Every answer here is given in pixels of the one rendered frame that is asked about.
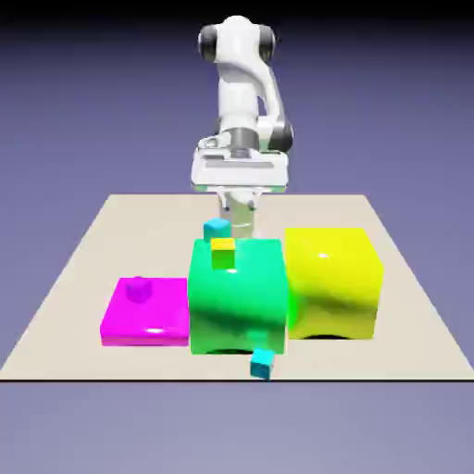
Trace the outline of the large yellow box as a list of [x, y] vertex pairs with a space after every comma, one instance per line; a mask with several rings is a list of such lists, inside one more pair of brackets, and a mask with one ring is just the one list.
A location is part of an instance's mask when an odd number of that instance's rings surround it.
[[384, 269], [364, 229], [287, 228], [284, 257], [291, 339], [373, 337]]

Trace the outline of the large green box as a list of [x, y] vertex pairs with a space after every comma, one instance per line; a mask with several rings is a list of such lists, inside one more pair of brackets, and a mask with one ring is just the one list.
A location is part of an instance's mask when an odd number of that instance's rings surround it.
[[239, 239], [235, 266], [212, 268], [211, 244], [194, 241], [188, 275], [194, 355], [285, 351], [288, 281], [279, 239]]

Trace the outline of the small yellow cube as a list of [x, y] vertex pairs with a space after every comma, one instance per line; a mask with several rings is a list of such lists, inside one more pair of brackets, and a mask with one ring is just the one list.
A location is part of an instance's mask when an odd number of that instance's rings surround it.
[[234, 269], [236, 243], [231, 237], [212, 238], [210, 241], [212, 269]]

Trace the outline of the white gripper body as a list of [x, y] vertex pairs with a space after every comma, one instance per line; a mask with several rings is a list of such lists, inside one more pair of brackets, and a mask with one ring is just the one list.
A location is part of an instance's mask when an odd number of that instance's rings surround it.
[[284, 153], [250, 151], [245, 158], [231, 157], [227, 148], [196, 149], [193, 154], [191, 182], [200, 192], [217, 188], [257, 188], [284, 190], [289, 182], [289, 159]]

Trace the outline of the small purple cube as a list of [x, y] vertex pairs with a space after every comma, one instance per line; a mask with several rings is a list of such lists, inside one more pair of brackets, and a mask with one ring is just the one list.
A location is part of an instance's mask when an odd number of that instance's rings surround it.
[[149, 278], [136, 276], [125, 282], [126, 295], [135, 304], [144, 304], [153, 293], [153, 282]]

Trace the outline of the small cyan cube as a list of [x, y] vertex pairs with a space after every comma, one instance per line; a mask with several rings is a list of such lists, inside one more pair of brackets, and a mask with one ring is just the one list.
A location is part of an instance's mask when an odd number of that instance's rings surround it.
[[213, 238], [230, 238], [231, 222], [224, 218], [212, 218], [203, 225], [203, 238], [209, 243]]
[[269, 380], [273, 369], [275, 354], [268, 349], [256, 348], [250, 361], [250, 375], [262, 380]]

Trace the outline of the large magenta box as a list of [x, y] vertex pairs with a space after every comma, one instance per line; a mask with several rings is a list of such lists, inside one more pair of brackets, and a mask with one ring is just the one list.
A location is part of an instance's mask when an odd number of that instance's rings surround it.
[[187, 280], [149, 278], [151, 298], [144, 304], [128, 300], [125, 282], [118, 280], [100, 325], [104, 346], [186, 346], [189, 342]]

